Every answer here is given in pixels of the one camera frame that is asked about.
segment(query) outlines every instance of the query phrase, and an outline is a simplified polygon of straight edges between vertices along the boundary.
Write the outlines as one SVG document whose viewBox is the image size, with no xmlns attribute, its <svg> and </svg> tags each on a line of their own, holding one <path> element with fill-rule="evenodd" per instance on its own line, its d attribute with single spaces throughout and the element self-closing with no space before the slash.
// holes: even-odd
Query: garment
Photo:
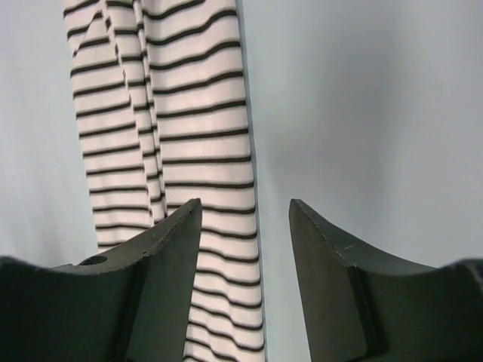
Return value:
<svg viewBox="0 0 483 362">
<path fill-rule="evenodd" d="M 264 360 L 234 0 L 63 3 L 100 250 L 200 198 L 185 360 Z"/>
</svg>

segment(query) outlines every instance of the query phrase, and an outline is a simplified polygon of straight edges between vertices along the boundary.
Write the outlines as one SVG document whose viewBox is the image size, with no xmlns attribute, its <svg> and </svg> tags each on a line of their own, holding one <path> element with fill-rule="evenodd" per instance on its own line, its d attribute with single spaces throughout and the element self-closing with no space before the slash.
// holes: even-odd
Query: striped fabric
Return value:
<svg viewBox="0 0 483 362">
<path fill-rule="evenodd" d="M 265 360 L 235 0 L 63 5 L 100 251 L 200 198 L 184 360 Z"/>
</svg>

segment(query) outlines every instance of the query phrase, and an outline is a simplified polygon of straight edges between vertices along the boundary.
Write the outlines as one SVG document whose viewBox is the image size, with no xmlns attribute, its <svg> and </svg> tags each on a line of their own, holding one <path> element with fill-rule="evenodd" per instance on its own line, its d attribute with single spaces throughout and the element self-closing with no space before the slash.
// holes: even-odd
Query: white surface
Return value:
<svg viewBox="0 0 483 362">
<path fill-rule="evenodd" d="M 0 254 L 40 265 L 97 252 L 60 1 L 0 14 Z"/>
<path fill-rule="evenodd" d="M 290 198 L 407 259 L 483 257 L 483 2 L 239 3 L 268 358 L 307 362 Z"/>
</svg>

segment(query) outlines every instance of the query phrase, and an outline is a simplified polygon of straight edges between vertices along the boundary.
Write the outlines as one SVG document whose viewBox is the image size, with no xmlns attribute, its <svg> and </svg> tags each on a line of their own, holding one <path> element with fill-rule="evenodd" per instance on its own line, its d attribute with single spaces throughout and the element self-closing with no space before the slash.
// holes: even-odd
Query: black and white striped cloth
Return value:
<svg viewBox="0 0 483 362">
<path fill-rule="evenodd" d="M 235 0 L 63 0 L 63 8 L 100 250 L 201 198 L 184 360 L 265 360 Z"/>
</svg>

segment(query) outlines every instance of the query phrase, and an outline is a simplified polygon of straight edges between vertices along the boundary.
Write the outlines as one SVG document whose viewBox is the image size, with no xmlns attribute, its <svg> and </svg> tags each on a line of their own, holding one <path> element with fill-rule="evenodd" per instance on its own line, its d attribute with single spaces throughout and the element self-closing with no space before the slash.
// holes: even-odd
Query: striped cloth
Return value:
<svg viewBox="0 0 483 362">
<path fill-rule="evenodd" d="M 200 198 L 184 360 L 265 360 L 235 0 L 63 6 L 100 251 Z"/>
</svg>

